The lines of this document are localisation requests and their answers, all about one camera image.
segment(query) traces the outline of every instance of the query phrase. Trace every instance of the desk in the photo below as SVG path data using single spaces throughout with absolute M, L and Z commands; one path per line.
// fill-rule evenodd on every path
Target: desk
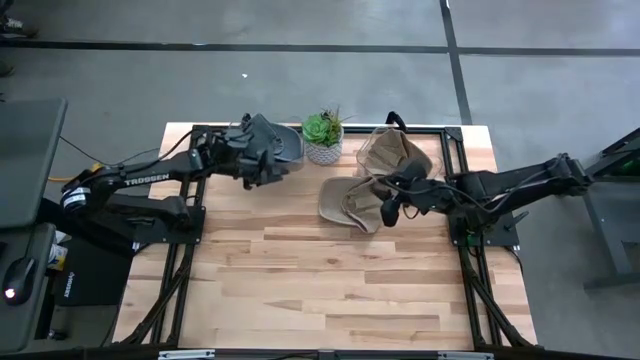
M 167 124 L 161 152 L 192 126 Z M 461 128 L 470 170 L 495 171 L 487 127 Z M 472 348 L 460 262 L 445 216 L 401 215 L 396 227 L 366 235 L 317 214 L 323 181 L 353 175 L 355 154 L 366 138 L 345 135 L 336 164 L 306 161 L 284 181 L 251 191 L 231 178 L 209 179 L 205 234 L 191 271 L 181 347 Z M 427 155 L 441 156 L 437 137 L 409 138 Z M 150 196 L 175 195 L 179 188 L 177 182 L 155 184 Z M 135 257 L 114 340 L 129 335 L 157 299 L 166 252 L 166 245 L 154 244 Z M 535 343 L 517 262 L 501 248 L 488 248 L 487 261 L 496 301 Z M 486 312 L 478 309 L 488 339 Z M 164 335 L 171 317 L 169 308 Z
M 0 228 L 36 220 L 66 111 L 62 99 L 0 104 Z
M 54 239 L 55 226 L 51 224 L 0 231 L 0 241 L 8 245 L 0 258 L 2 278 L 14 260 L 24 256 L 36 260 L 33 291 L 29 299 L 18 306 L 9 306 L 4 299 L 0 300 L 0 319 L 6 324 L 0 327 L 0 354 L 21 351 L 34 339 L 36 320 L 40 316 L 40 308 L 44 301 L 42 296 L 47 286 L 44 273 Z

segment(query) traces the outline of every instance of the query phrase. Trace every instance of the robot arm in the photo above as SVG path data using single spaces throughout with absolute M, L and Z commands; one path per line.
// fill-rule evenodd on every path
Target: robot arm
M 411 205 L 425 215 L 435 211 L 459 215 L 466 230 L 477 232 L 501 216 L 549 195 L 583 195 L 593 179 L 580 163 L 567 154 L 541 164 L 511 171 L 455 174 L 449 181 L 426 179 L 427 170 L 411 159 L 398 171 L 379 179 L 396 191 L 381 208 L 386 226 L 394 226 L 402 205 Z
M 189 135 L 196 138 L 195 146 L 165 159 Z M 204 221 L 204 209 L 187 206 L 180 196 L 157 200 L 116 191 L 168 180 L 198 181 L 213 174 L 241 178 L 249 190 L 280 181 L 289 172 L 275 160 L 275 146 L 273 137 L 246 117 L 239 128 L 192 130 L 158 160 L 82 172 L 64 186 L 61 206 L 66 216 L 92 232 L 130 242 L 193 242 L 198 236 L 192 230 Z

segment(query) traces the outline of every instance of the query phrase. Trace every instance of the butcher block surface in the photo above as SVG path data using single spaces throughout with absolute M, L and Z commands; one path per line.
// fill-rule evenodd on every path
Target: butcher block surface
M 167 124 L 161 153 L 192 125 Z M 461 128 L 470 169 L 496 171 L 487 127 Z M 401 214 L 396 227 L 368 235 L 318 215 L 322 183 L 354 174 L 356 152 L 367 137 L 345 135 L 334 165 L 305 160 L 284 181 L 251 191 L 228 177 L 208 180 L 207 219 L 191 270 L 181 347 L 472 348 L 460 261 L 445 216 L 409 220 Z M 441 178 L 438 137 L 409 139 L 432 157 L 432 176 Z M 186 147 L 187 141 L 179 149 Z M 150 196 L 177 195 L 179 188 L 178 182 L 155 184 Z M 154 244 L 134 258 L 114 341 L 130 334 L 156 301 L 167 248 Z M 535 342 L 518 263 L 501 248 L 488 248 L 487 261 L 496 301 Z M 478 309 L 489 339 L 486 311 Z

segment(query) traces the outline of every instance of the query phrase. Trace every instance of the potted plant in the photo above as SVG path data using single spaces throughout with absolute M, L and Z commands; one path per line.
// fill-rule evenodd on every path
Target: potted plant
M 333 164 L 342 154 L 344 128 L 339 117 L 340 109 L 325 110 L 309 116 L 302 123 L 304 152 L 318 165 Z

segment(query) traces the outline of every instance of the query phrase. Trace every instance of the metal bracket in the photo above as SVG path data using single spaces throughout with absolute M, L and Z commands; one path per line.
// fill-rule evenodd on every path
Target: metal bracket
M 443 351 L 438 353 L 438 360 L 493 360 L 493 354 Z
M 158 360 L 215 359 L 216 349 L 161 351 Z
M 462 215 L 448 216 L 450 241 L 454 246 L 478 246 L 480 244 L 467 241 L 467 227 Z M 511 214 L 506 214 L 484 232 L 485 246 L 518 246 L 520 240 Z
M 335 360 L 336 353 L 333 350 L 318 350 L 318 360 Z
M 459 126 L 448 126 L 444 128 L 445 134 L 449 135 L 456 141 L 462 142 L 462 129 Z
M 189 206 L 188 210 L 193 222 L 191 229 L 187 231 L 173 230 L 167 228 L 162 221 L 155 221 L 152 226 L 139 226 L 133 241 L 138 243 L 199 244 L 204 228 L 206 209 L 204 206 Z

